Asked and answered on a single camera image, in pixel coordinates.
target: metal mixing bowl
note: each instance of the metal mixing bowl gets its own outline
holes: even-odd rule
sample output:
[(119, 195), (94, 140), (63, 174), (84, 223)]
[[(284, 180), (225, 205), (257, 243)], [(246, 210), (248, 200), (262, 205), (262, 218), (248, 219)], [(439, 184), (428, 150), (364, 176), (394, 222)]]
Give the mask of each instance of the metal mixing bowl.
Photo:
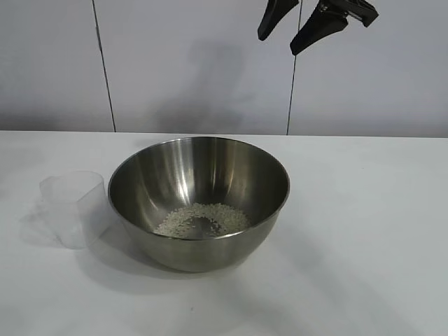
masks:
[[(187, 272), (216, 270), (247, 257), (270, 233), (288, 194), (288, 174), (269, 153), (210, 136), (141, 150), (117, 168), (108, 190), (132, 240), (152, 259)], [(242, 210), (251, 227), (199, 239), (153, 233), (167, 214), (193, 203)]]

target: white wall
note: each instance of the white wall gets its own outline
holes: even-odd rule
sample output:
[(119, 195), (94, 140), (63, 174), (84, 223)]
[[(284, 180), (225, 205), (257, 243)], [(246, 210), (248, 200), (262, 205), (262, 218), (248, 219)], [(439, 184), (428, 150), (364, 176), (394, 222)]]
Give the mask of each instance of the white wall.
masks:
[[(298, 55), (290, 133), (448, 136), (448, 2), (371, 2)], [(299, 8), (260, 42), (266, 3), (96, 0), (118, 131), (284, 134)], [(0, 129), (113, 129), (90, 1), (0, 1)]]
[(370, 27), (350, 20), (297, 56), (290, 133), (447, 137), (448, 2), (371, 3)]
[(117, 129), (285, 134), (295, 10), (266, 42), (265, 0), (96, 0)]
[(0, 130), (112, 129), (92, 3), (0, 0)]

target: clear plastic cup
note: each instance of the clear plastic cup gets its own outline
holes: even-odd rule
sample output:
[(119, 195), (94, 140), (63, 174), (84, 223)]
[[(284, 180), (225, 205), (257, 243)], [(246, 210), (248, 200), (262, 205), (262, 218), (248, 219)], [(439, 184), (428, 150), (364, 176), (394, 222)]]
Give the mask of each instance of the clear plastic cup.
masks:
[(93, 171), (51, 176), (40, 183), (45, 221), (68, 249), (89, 247), (111, 224), (104, 179)]

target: uncooked rice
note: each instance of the uncooked rice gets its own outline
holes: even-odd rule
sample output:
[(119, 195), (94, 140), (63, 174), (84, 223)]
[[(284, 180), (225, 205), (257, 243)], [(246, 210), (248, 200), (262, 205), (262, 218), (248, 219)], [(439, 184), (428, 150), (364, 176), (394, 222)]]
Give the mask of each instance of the uncooked rice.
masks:
[(231, 206), (221, 203), (194, 203), (169, 213), (154, 233), (175, 238), (190, 237), (191, 233), (197, 230), (193, 225), (195, 218), (205, 218), (213, 223), (210, 231), (206, 233), (208, 237), (240, 232), (250, 226), (247, 216)]

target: bowl rim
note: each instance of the bowl rim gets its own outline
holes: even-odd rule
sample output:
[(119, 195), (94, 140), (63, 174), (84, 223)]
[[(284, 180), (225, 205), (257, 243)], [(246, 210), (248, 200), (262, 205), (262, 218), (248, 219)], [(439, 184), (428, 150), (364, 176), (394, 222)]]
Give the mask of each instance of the bowl rim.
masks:
[[(111, 198), (111, 184), (112, 184), (112, 181), (113, 181), (114, 177), (116, 176), (116, 174), (117, 174), (118, 171), (120, 170), (120, 168), (121, 168), (122, 166), (124, 166), (127, 162), (129, 162), (131, 159), (135, 158), (138, 154), (140, 154), (140, 153), (142, 153), (142, 152), (144, 152), (144, 151), (147, 151), (147, 150), (149, 150), (149, 149), (151, 149), (151, 148), (158, 147), (158, 146), (162, 146), (162, 145), (165, 145), (165, 144), (169, 144), (169, 143), (171, 143), (171, 142), (187, 141), (187, 140), (196, 139), (196, 138), (219, 139), (219, 140), (225, 140), (225, 141), (233, 141), (233, 142), (237, 142), (237, 143), (240, 143), (240, 144), (244, 144), (244, 145), (247, 145), (247, 146), (250, 146), (250, 147), (257, 148), (259, 151), (262, 151), (264, 154), (267, 154), (269, 157), (271, 157), (272, 159), (274, 159), (274, 161), (275, 161), (276, 163), (279, 164), (280, 168), (282, 169), (282, 171), (283, 171), (283, 173), (285, 174), (285, 177), (286, 177), (287, 189), (286, 189), (286, 194), (285, 194), (285, 196), (284, 196), (284, 198), (283, 198), (282, 203), (277, 207), (277, 209), (276, 209), (273, 213), (271, 213), (268, 217), (266, 217), (264, 220), (261, 220), (260, 222), (256, 223), (255, 225), (251, 225), (250, 227), (248, 227), (248, 228), (246, 228), (246, 229), (244, 229), (244, 230), (242, 230), (242, 231), (233, 232), (233, 233), (229, 233), (229, 234), (224, 234), (224, 235), (222, 235), (222, 236), (217, 236), (217, 237), (205, 237), (205, 238), (198, 238), (198, 239), (195, 239), (195, 238), (170, 237), (170, 236), (165, 236), (165, 235), (163, 235), (163, 234), (158, 234), (158, 233), (155, 233), (155, 232), (151, 232), (151, 231), (149, 231), (149, 230), (145, 230), (145, 229), (143, 229), (142, 227), (139, 227), (138, 225), (133, 224), (131, 221), (127, 220), (127, 219), (126, 219), (126, 218), (125, 218), (125, 217), (124, 217), (124, 216), (123, 216), (123, 215), (122, 215), (122, 214), (115, 208), (115, 206), (113, 205), (113, 202), (112, 202), (112, 198)], [(173, 240), (180, 240), (180, 241), (186, 241), (186, 242), (204, 242), (204, 241), (215, 240), (215, 239), (226, 239), (226, 238), (229, 238), (229, 237), (233, 237), (233, 236), (237, 236), (237, 235), (244, 234), (245, 232), (249, 232), (249, 231), (252, 231), (252, 230), (258, 228), (258, 227), (261, 226), (262, 224), (264, 224), (264, 223), (266, 223), (267, 221), (269, 221), (271, 218), (277, 216), (277, 214), (280, 212), (280, 210), (283, 209), (283, 207), (284, 207), (286, 201), (288, 200), (290, 191), (291, 191), (291, 180), (290, 180), (290, 178), (289, 178), (288, 171), (287, 171), (286, 168), (282, 165), (282, 163), (281, 163), (280, 161), (278, 161), (276, 157), (273, 156), (273, 154), (267, 152), (266, 150), (264, 150), (264, 149), (262, 149), (262, 148), (260, 148), (260, 147), (258, 147), (258, 146), (253, 145), (252, 143), (247, 143), (247, 142), (245, 142), (245, 141), (236, 140), (236, 139), (231, 139), (231, 138), (225, 138), (225, 137), (223, 137), (223, 136), (204, 136), (204, 135), (198, 135), (198, 136), (183, 136), (183, 137), (181, 137), (181, 138), (175, 138), (175, 139), (171, 139), (171, 140), (166, 140), (166, 141), (162, 141), (162, 142), (154, 143), (153, 145), (150, 145), (150, 146), (148, 146), (148, 147), (142, 148), (141, 150), (138, 150), (137, 152), (135, 152), (134, 154), (132, 154), (131, 156), (129, 156), (127, 159), (125, 159), (123, 162), (121, 162), (120, 165), (118, 165), (118, 167), (113, 171), (113, 173), (112, 173), (112, 175), (111, 175), (111, 177), (110, 177), (110, 179), (109, 179), (108, 185), (107, 185), (107, 199), (108, 199), (108, 203), (109, 203), (109, 205), (111, 206), (112, 210), (115, 212), (115, 214), (116, 214), (122, 221), (125, 221), (126, 223), (129, 223), (129, 224), (132, 225), (134, 228), (140, 229), (141, 231), (143, 231), (143, 232), (145, 232), (145, 233), (147, 233), (147, 234), (149, 234), (149, 235), (154, 235), (154, 236), (157, 236), (157, 237), (159, 237), (159, 238), (173, 239)]]

